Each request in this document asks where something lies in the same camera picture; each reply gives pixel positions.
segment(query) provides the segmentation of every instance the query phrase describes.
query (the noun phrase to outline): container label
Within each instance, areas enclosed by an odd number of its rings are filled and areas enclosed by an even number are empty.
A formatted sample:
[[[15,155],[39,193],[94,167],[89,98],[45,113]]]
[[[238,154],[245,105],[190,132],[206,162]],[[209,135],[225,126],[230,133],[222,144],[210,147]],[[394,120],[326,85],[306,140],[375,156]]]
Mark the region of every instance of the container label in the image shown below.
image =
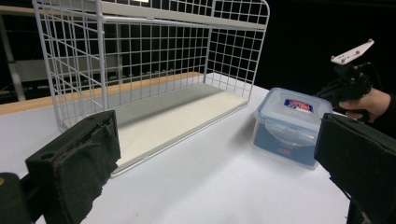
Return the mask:
[[[314,107],[312,105],[301,102],[301,101],[286,99],[285,106],[299,110],[299,111],[303,111],[306,113],[310,113],[310,114],[312,114],[314,112]]]

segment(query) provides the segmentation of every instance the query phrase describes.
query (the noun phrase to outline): white wire rack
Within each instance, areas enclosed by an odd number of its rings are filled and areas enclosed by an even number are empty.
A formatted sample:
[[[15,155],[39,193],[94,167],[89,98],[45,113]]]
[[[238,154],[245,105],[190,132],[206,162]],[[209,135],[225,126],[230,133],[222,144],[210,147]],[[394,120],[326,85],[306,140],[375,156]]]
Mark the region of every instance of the white wire rack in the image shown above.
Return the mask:
[[[33,3],[60,129],[115,109],[120,169],[248,102],[269,20],[263,0]],[[161,132],[148,129],[151,137],[139,137],[145,142],[141,145],[155,142],[152,136],[175,134],[153,146],[139,146],[131,136],[145,132],[139,125],[146,119]],[[162,128],[167,119],[170,123]],[[122,128],[129,126],[139,128],[123,139]],[[122,146],[125,141],[131,142],[134,152],[147,149],[127,155],[131,149]]]

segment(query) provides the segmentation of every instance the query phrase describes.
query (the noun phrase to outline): metal bracket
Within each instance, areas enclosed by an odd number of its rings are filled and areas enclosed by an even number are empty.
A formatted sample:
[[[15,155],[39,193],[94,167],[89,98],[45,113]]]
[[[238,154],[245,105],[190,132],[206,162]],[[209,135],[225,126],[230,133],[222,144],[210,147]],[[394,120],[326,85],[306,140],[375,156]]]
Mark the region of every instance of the metal bracket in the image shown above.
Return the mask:
[[[352,62],[353,60],[359,58],[367,49],[369,49],[374,44],[373,39],[369,39],[366,43],[351,49],[345,53],[342,53],[336,57],[332,56],[332,63],[338,63],[341,65]]]

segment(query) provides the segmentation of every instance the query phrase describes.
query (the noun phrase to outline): printed label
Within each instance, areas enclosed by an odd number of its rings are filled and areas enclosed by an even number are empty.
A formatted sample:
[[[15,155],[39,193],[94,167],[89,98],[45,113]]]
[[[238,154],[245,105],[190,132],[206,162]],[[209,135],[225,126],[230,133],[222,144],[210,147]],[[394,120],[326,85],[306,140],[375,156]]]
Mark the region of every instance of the printed label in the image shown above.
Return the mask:
[[[286,99],[285,106],[310,114],[314,112],[314,107],[312,105],[296,100]]]
[[[291,151],[283,147],[280,147],[277,151],[284,155],[291,156]]]

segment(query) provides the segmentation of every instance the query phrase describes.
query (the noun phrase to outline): human hand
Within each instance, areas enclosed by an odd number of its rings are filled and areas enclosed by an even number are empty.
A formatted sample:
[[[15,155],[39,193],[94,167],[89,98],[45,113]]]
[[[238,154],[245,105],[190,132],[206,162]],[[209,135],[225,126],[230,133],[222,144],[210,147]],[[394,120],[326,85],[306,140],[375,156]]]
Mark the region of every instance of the human hand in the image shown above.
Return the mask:
[[[390,96],[387,93],[372,88],[369,93],[357,100],[340,102],[340,106],[347,110],[346,115],[353,119],[360,119],[362,114],[351,110],[364,109],[369,112],[369,122],[383,115],[390,104]]]

